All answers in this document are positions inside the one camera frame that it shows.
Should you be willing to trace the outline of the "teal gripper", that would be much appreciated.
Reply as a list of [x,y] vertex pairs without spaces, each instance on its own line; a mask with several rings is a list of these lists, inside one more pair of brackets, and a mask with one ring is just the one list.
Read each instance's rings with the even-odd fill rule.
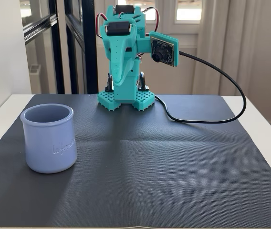
[[106,50],[110,49],[110,74],[114,84],[121,86],[133,67],[135,50],[133,48],[137,38],[135,20],[107,20],[101,26],[101,37]]

